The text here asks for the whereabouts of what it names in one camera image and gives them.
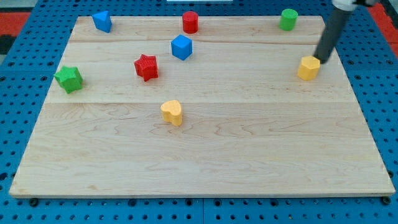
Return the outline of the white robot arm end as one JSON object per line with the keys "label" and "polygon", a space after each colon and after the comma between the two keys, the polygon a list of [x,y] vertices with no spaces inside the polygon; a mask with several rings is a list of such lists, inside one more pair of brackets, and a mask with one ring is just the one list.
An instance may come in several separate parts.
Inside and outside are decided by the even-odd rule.
{"label": "white robot arm end", "polygon": [[332,0],[332,5],[342,11],[353,11],[358,6],[373,7],[380,0]]}

